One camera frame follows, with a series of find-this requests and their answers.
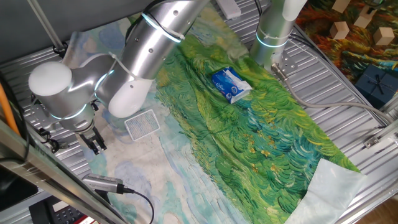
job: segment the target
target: fabric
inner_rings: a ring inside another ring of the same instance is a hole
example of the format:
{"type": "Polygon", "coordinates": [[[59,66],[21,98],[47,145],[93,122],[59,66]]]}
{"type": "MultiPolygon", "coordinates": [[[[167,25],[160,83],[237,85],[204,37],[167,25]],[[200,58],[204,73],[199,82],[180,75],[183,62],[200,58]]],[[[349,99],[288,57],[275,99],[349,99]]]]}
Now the fabric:
{"type": "Polygon", "coordinates": [[[336,223],[365,180],[365,175],[321,159],[307,194],[285,224],[336,223]]]}
{"type": "Polygon", "coordinates": [[[365,29],[353,25],[365,6],[363,0],[351,0],[344,13],[332,10],[334,3],[335,0],[308,0],[297,24],[352,83],[369,64],[398,77],[398,38],[388,46],[375,45],[373,40],[379,27],[391,27],[397,32],[398,1],[388,1],[388,7],[378,10],[365,29]],[[344,40],[333,40],[330,28],[339,21],[346,21],[350,32],[344,40]]]}
{"type": "MultiPolygon", "coordinates": [[[[74,35],[78,54],[67,61],[82,63],[112,47],[120,52],[107,41],[122,37],[99,35],[109,27],[124,34],[120,24],[74,35]]],[[[160,130],[132,142],[125,119],[101,108],[95,124],[108,149],[98,156],[86,147],[84,152],[95,174],[120,178],[153,201],[154,223],[283,223],[306,194],[321,158],[358,171],[249,57],[211,5],[166,59],[142,107],[149,109],[160,130]],[[211,82],[212,74],[226,67],[253,88],[233,105],[211,82]]],[[[110,200],[131,223],[148,222],[149,205],[139,196],[110,195],[110,200]]]]}

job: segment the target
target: tissue package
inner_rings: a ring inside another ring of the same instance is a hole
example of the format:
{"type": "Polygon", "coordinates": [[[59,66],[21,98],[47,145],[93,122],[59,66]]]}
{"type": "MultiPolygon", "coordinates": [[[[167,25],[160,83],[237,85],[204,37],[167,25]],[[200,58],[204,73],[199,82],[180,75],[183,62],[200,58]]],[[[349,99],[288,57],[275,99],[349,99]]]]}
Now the tissue package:
{"type": "Polygon", "coordinates": [[[229,103],[235,103],[250,93],[251,86],[233,68],[224,68],[211,77],[214,85],[229,103]]]}

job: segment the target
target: metal pole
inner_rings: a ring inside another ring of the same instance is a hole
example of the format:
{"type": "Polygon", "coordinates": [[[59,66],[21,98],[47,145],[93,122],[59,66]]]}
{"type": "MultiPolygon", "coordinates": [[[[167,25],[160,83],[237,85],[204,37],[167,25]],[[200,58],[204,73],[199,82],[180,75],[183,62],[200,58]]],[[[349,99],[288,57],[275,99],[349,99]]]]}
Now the metal pole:
{"type": "MultiPolygon", "coordinates": [[[[0,157],[23,157],[25,141],[2,121],[0,136],[0,157]]],[[[19,165],[12,161],[4,161],[0,165],[100,223],[126,223],[110,204],[85,185],[40,143],[37,147],[30,146],[26,163],[19,165]]]]}
{"type": "Polygon", "coordinates": [[[27,0],[27,2],[30,4],[31,8],[35,12],[37,18],[39,19],[40,23],[44,27],[45,31],[49,35],[53,45],[58,51],[62,51],[65,48],[63,47],[63,44],[57,34],[55,33],[54,29],[52,28],[49,20],[45,16],[42,8],[40,7],[39,3],[36,0],[27,0]]]}

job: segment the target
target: silver cable connector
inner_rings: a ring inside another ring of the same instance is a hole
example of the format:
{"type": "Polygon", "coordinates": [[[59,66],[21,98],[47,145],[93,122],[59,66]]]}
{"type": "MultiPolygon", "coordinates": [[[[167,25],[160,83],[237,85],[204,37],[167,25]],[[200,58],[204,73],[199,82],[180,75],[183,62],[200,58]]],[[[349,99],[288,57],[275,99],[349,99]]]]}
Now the silver cable connector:
{"type": "Polygon", "coordinates": [[[275,72],[275,74],[279,77],[281,81],[286,82],[287,80],[289,80],[289,78],[287,78],[287,75],[278,67],[278,64],[273,63],[271,65],[271,70],[275,72]]]}

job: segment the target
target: glowing blue ring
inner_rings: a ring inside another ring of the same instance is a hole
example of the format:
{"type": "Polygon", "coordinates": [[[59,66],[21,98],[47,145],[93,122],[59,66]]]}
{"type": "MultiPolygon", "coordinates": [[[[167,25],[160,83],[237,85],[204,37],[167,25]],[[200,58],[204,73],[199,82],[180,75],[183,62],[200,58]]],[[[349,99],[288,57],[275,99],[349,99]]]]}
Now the glowing blue ring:
{"type": "Polygon", "coordinates": [[[284,45],[287,43],[287,40],[286,40],[286,42],[285,42],[284,44],[281,44],[281,45],[269,45],[269,44],[264,43],[262,40],[260,40],[260,38],[259,38],[259,36],[258,36],[257,34],[256,34],[256,37],[257,37],[257,40],[259,40],[259,42],[260,42],[262,45],[266,46],[266,47],[277,48],[277,47],[282,47],[282,46],[284,46],[284,45]]]}
{"type": "Polygon", "coordinates": [[[165,35],[166,37],[168,37],[170,40],[176,42],[176,43],[180,43],[181,40],[177,39],[175,37],[173,37],[172,35],[168,34],[166,31],[163,30],[163,28],[161,28],[160,26],[158,26],[157,24],[155,24],[152,19],[150,19],[147,15],[145,15],[144,13],[141,14],[143,16],[143,18],[149,23],[149,25],[151,25],[153,28],[155,28],[156,30],[160,30],[162,31],[163,35],[165,35]]]}
{"type": "MultiPolygon", "coordinates": [[[[86,109],[86,106],[87,106],[87,105],[84,105],[84,107],[83,107],[79,112],[75,113],[75,115],[69,116],[69,117],[64,118],[64,119],[72,119],[72,118],[78,116],[79,114],[81,114],[81,113],[86,109]]],[[[62,118],[56,117],[56,116],[54,116],[54,115],[52,115],[52,114],[51,114],[51,116],[52,116],[53,118],[55,118],[55,119],[62,119],[62,118]]]]}

